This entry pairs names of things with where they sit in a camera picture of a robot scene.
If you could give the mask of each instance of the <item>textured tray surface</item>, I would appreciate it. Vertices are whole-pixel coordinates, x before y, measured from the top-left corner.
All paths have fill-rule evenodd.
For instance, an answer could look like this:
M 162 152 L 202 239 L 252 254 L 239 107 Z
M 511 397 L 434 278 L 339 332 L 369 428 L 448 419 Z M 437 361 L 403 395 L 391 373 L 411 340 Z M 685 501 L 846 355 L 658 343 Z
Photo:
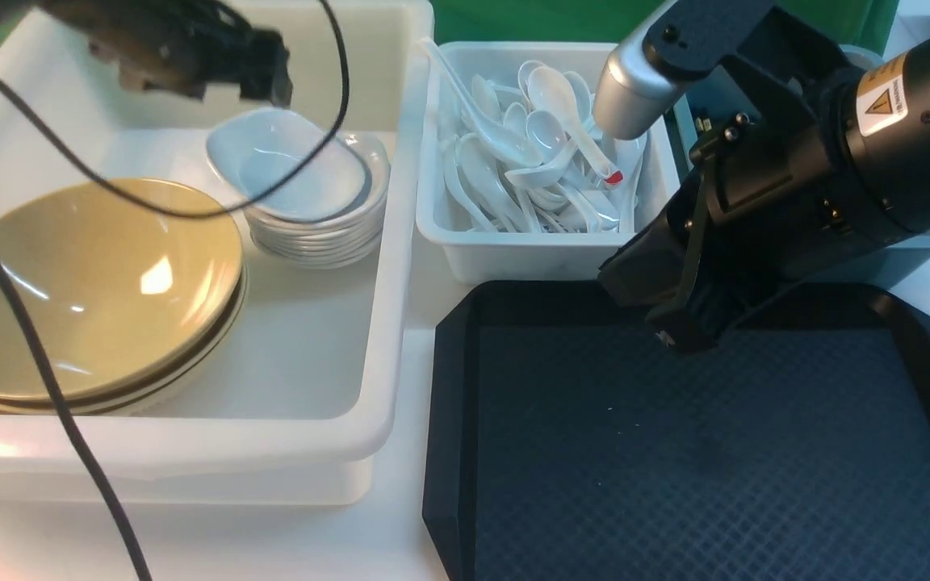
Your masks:
M 477 349 L 477 579 L 930 581 L 930 427 L 883 328 Z

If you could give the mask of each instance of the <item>white table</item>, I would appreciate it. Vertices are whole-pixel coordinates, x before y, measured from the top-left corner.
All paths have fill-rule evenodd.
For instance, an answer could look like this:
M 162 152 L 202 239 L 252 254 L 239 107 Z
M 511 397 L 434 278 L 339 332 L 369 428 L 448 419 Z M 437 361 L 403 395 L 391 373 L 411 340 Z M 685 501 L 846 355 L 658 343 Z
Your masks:
M 904 14 L 930 14 L 930 0 L 903 2 Z M 923 39 L 918 23 L 897 28 L 890 54 L 899 43 Z M 416 279 L 443 280 L 444 287 L 410 298 L 396 425 L 376 456 L 371 492 L 346 508 L 130 508 L 155 579 L 446 578 L 421 523 L 431 330 L 466 290 L 450 282 L 435 247 L 417 243 L 414 264 Z M 930 262 L 894 293 L 930 314 Z M 0 580 L 130 579 L 132 568 L 102 505 L 0 504 Z

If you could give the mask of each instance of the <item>white plastic bin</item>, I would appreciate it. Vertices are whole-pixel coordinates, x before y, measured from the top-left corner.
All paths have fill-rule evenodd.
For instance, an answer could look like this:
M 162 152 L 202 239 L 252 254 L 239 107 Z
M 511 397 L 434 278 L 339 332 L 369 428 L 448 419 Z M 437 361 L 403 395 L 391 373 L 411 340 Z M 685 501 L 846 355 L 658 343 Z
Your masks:
M 333 34 L 315 0 L 237 0 L 291 50 L 292 104 L 322 127 L 339 103 Z M 137 418 L 78 423 L 129 503 L 348 504 L 371 484 L 400 371 L 414 195 L 431 36 L 424 0 L 333 0 L 350 54 L 346 129 L 392 155 L 383 246 L 337 271 L 300 271 L 246 235 L 250 295 L 195 385 Z M 110 177 L 171 179 L 223 203 L 237 196 L 207 165 L 207 129 L 239 111 L 237 88 L 204 104 L 122 91 L 84 38 L 32 12 L 0 49 L 0 76 L 64 142 Z M 84 181 L 0 97 L 0 216 Z M 58 420 L 0 416 L 0 499 L 97 500 Z
M 459 77 L 473 74 L 515 86 L 519 65 L 536 59 L 560 70 L 575 70 L 592 87 L 615 44 L 571 43 L 450 43 L 442 46 Z M 528 232 L 466 232 L 465 210 L 450 198 L 439 162 L 437 123 L 440 99 L 455 98 L 435 67 L 429 71 L 429 101 L 418 177 L 418 231 L 443 247 L 455 279 L 470 284 L 487 280 L 585 280 L 597 276 L 599 265 L 631 235 L 529 234 Z M 669 137 L 661 119 L 649 131 L 638 186 L 641 228 L 679 187 Z

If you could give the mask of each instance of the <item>stack of yellow bowls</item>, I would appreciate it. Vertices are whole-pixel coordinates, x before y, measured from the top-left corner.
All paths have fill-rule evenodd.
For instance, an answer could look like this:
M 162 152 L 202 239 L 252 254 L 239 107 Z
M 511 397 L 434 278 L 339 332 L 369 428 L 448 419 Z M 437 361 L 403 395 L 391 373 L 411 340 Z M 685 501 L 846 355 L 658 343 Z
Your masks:
M 115 180 L 174 210 L 220 208 L 202 191 Z M 31 314 L 71 411 L 133 413 L 170 399 L 228 334 L 247 290 L 235 221 L 169 218 L 88 183 L 0 218 L 0 260 Z M 53 413 L 0 293 L 0 413 Z

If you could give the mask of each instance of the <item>yellow warning sticker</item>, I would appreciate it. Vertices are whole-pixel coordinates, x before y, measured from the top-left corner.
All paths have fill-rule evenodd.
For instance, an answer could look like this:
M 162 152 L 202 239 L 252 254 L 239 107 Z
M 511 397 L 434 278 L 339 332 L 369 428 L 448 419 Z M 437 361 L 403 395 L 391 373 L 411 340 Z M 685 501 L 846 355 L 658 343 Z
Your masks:
M 873 136 L 905 119 L 909 113 L 903 66 L 907 53 L 864 74 L 857 87 L 857 121 L 864 137 Z

